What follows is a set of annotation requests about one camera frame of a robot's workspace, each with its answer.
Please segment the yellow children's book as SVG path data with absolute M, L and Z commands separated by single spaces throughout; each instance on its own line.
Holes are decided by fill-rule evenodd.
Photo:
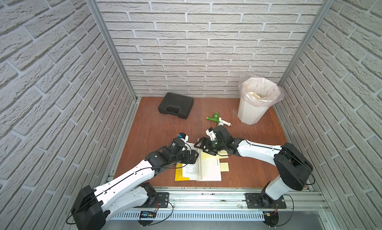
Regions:
M 220 160 L 217 156 L 204 153 L 201 149 L 195 148 L 193 143 L 186 143 L 199 153 L 199 157 L 195 164 L 178 163 L 175 181 L 222 181 Z

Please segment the yellow sticky note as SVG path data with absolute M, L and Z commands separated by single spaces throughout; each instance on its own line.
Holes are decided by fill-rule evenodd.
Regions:
M 229 157 L 229 154 L 226 151 L 224 151 L 224 150 L 219 151 L 217 153 L 217 158 L 218 159 L 223 159 L 223 158 L 228 158 L 228 157 Z
M 221 172 L 229 172 L 229 163 L 221 162 L 220 163 L 220 171 Z

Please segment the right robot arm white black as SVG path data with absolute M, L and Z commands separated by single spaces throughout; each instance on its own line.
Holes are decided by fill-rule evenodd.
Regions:
M 278 177 L 261 192 L 260 199 L 264 203 L 275 202 L 289 191 L 303 190 L 312 175 L 312 164 L 291 143 L 272 146 L 233 138 L 224 126 L 209 128 L 207 135 L 207 138 L 203 137 L 195 144 L 196 148 L 207 154 L 217 155 L 220 151 L 226 151 L 228 155 L 254 158 L 277 168 Z

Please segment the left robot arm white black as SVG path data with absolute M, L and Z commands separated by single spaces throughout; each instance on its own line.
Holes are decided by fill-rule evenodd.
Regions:
M 176 164 L 195 164 L 198 151 L 186 142 L 188 137 L 174 138 L 168 146 L 151 152 L 144 160 L 118 178 L 91 188 L 83 187 L 70 210 L 79 230 L 100 230 L 116 215 L 153 202 L 155 189 L 147 182 L 158 174 L 175 169 Z

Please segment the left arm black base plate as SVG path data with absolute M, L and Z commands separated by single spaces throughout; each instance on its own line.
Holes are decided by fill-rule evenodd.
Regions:
M 167 208 L 169 195 L 169 192 L 156 192 L 154 195 L 150 195 L 143 205 L 136 208 Z

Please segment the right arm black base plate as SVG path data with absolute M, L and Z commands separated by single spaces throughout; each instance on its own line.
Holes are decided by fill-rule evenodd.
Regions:
M 283 197 L 273 200 L 265 193 L 245 193 L 244 196 L 248 209 L 286 209 Z

